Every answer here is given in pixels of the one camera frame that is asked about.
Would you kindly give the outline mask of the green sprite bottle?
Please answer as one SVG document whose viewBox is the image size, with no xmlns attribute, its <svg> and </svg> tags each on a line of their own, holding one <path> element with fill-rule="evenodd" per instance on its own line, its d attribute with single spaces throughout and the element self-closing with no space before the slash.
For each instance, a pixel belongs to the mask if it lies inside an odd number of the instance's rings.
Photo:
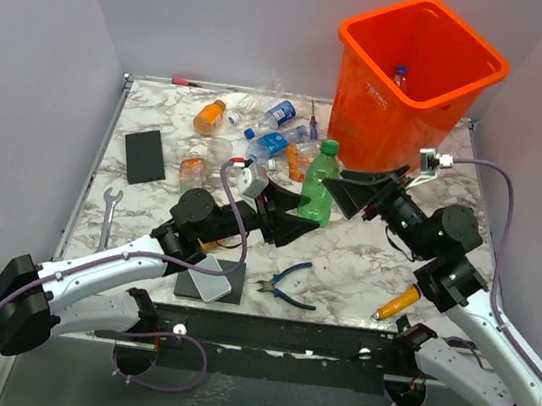
<svg viewBox="0 0 542 406">
<path fill-rule="evenodd" d="M 339 143 L 325 139 L 321 142 L 320 152 L 308 166 L 302 187 L 302 198 L 297 212 L 300 217 L 316 221 L 325 227 L 331 218 L 333 198 L 323 184 L 325 178 L 336 179 L 339 175 L 337 154 Z"/>
</svg>

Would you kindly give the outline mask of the large crushed orange bottle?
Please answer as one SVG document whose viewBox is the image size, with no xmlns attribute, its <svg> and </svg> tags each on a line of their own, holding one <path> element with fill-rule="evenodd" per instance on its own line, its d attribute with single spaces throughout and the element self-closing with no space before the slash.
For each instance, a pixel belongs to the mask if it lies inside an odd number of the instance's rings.
<svg viewBox="0 0 542 406">
<path fill-rule="evenodd" d="M 288 145 L 286 161 L 288 175 L 292 181 L 304 182 L 310 164 L 320 153 L 319 145 L 320 143 L 315 140 Z"/>
</svg>

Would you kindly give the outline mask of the blue pepsi bottle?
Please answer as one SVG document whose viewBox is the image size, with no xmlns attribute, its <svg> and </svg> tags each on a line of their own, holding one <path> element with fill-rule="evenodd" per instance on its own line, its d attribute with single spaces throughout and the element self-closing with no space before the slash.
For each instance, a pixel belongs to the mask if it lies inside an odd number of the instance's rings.
<svg viewBox="0 0 542 406">
<path fill-rule="evenodd" d="M 408 69 L 405 65 L 399 65 L 394 71 L 394 84 L 401 90 L 404 94 L 408 93 Z"/>
</svg>

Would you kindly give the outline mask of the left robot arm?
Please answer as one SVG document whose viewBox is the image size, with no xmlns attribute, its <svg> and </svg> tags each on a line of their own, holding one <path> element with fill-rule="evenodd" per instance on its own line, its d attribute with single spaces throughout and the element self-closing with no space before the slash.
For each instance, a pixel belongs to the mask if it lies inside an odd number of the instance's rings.
<svg viewBox="0 0 542 406">
<path fill-rule="evenodd" d="M 280 248 L 319 227 L 293 215 L 301 196 L 276 184 L 252 203 L 228 201 L 219 206 L 210 192 L 193 188 L 171 208 L 169 221 L 129 244 L 64 262 L 36 263 L 27 254 L 11 259 L 0 273 L 0 353 L 14 356 L 43 345 L 61 325 L 60 311 L 116 286 L 185 271 L 221 278 L 240 268 L 206 265 L 206 243 L 233 236 L 245 242 L 258 230 Z"/>
</svg>

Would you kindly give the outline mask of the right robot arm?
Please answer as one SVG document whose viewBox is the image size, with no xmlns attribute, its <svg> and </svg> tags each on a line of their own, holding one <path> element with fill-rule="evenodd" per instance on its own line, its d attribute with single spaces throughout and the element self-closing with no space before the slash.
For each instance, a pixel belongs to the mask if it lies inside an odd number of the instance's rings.
<svg viewBox="0 0 542 406">
<path fill-rule="evenodd" d="M 453 204 L 425 215 L 407 191 L 405 173 L 345 170 L 323 184 L 345 217 L 380 217 L 422 261 L 414 274 L 421 295 L 475 342 L 492 369 L 459 361 L 424 324 L 401 333 L 391 365 L 406 375 L 421 369 L 473 406 L 542 406 L 542 359 L 495 308 L 486 280 L 467 258 L 483 242 L 474 211 Z"/>
</svg>

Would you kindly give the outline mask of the orange plastic bin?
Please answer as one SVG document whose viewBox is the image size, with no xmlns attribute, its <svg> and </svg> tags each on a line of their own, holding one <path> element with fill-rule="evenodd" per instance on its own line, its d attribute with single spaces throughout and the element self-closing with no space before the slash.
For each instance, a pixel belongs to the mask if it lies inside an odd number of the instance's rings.
<svg viewBox="0 0 542 406">
<path fill-rule="evenodd" d="M 440 0 L 408 0 L 347 18 L 328 124 L 343 165 L 356 171 L 416 168 L 440 146 L 509 63 Z M 408 93 L 394 84 L 408 69 Z"/>
</svg>

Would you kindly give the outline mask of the red screwdriver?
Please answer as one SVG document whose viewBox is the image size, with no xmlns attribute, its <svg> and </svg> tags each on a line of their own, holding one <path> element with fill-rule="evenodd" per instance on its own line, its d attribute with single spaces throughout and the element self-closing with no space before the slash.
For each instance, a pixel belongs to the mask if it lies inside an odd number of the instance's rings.
<svg viewBox="0 0 542 406">
<path fill-rule="evenodd" d="M 319 134 L 318 134 L 318 128 L 317 128 L 317 121 L 316 121 L 316 115 L 315 115 L 315 101 L 314 100 L 311 100 L 310 103 L 311 103 L 311 116 L 310 116 L 310 123 L 309 123 L 309 127 L 310 127 L 310 139 L 311 140 L 316 140 L 317 138 L 319 138 Z"/>
</svg>

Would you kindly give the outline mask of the blue label water bottle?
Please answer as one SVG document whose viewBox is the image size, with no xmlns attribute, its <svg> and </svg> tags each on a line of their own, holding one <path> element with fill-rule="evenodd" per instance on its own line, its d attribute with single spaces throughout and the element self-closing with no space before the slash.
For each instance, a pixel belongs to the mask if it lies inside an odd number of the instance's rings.
<svg viewBox="0 0 542 406">
<path fill-rule="evenodd" d="M 271 158 L 280 155 L 290 144 L 309 141 L 310 138 L 310 130 L 302 125 L 283 132 L 270 132 L 252 140 L 246 148 L 244 157 L 257 165 L 268 167 L 271 164 Z"/>
</svg>

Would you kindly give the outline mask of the blue bottle cap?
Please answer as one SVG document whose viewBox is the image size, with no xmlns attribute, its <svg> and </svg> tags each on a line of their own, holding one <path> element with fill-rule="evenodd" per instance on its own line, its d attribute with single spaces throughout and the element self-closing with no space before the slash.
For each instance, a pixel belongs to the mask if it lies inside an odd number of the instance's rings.
<svg viewBox="0 0 542 406">
<path fill-rule="evenodd" d="M 251 128 L 247 128 L 243 134 L 246 139 L 253 139 L 255 137 L 255 132 Z"/>
</svg>

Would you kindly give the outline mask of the clear plastic cup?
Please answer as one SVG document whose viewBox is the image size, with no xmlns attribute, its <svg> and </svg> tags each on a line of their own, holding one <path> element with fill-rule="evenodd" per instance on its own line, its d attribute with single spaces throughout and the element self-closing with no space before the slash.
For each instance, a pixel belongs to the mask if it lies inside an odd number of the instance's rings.
<svg viewBox="0 0 542 406">
<path fill-rule="evenodd" d="M 220 167 L 231 159 L 233 144 L 222 137 L 213 138 L 208 142 L 205 155 L 203 184 L 205 187 L 220 187 Z"/>
</svg>

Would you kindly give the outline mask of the white rounded box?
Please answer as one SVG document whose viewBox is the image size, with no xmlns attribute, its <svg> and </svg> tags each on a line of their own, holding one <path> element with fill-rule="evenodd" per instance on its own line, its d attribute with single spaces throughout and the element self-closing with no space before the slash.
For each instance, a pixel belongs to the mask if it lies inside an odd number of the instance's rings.
<svg viewBox="0 0 542 406">
<path fill-rule="evenodd" d="M 190 268 L 188 274 L 203 302 L 220 300 L 232 292 L 232 286 L 222 274 L 222 267 L 214 255 L 206 256 L 196 267 L 200 268 L 200 271 Z"/>
</svg>

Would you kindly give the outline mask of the white bottle cap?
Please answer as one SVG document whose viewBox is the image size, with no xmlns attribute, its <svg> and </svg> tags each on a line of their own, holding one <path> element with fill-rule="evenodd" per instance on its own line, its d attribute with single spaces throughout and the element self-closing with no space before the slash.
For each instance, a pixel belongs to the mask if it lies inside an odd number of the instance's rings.
<svg viewBox="0 0 542 406">
<path fill-rule="evenodd" d="M 240 122 L 241 116 L 237 112 L 228 112 L 227 119 L 230 121 L 232 125 L 237 125 Z"/>
</svg>

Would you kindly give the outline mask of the clear crushed bottle back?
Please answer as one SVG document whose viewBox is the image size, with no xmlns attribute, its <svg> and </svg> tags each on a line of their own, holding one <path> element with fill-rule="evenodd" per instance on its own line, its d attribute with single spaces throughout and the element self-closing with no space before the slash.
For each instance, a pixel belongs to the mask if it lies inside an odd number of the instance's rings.
<svg viewBox="0 0 542 406">
<path fill-rule="evenodd" d="M 263 112 L 277 104 L 284 93 L 283 80 L 275 78 L 242 97 L 238 101 L 236 108 L 238 111 L 245 113 Z"/>
</svg>

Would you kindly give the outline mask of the silver wrench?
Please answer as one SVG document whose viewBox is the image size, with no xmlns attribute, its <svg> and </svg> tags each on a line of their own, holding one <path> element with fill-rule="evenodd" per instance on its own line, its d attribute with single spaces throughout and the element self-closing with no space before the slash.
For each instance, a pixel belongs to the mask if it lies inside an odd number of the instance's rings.
<svg viewBox="0 0 542 406">
<path fill-rule="evenodd" d="M 113 217 L 115 214 L 116 206 L 123 198 L 124 193 L 119 190 L 118 193 L 113 193 L 113 188 L 109 187 L 104 192 L 103 198 L 105 200 L 105 211 L 103 216 L 102 229 L 100 230 L 100 238 L 96 248 L 96 252 L 103 252 L 108 249 L 110 231 L 112 231 Z"/>
</svg>

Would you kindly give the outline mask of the red pen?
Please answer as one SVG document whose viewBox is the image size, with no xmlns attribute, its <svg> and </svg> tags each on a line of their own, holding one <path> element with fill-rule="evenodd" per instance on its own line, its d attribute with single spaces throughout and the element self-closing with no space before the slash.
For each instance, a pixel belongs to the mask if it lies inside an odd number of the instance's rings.
<svg viewBox="0 0 542 406">
<path fill-rule="evenodd" d="M 180 78 L 180 77 L 174 77 L 171 79 L 171 83 L 172 84 L 175 84 L 176 86 L 182 86 L 182 87 L 196 87 L 196 88 L 200 88 L 201 85 L 198 84 L 197 82 L 193 82 L 193 81 L 190 81 L 190 80 L 186 80 L 186 79 L 183 79 L 183 78 Z"/>
</svg>

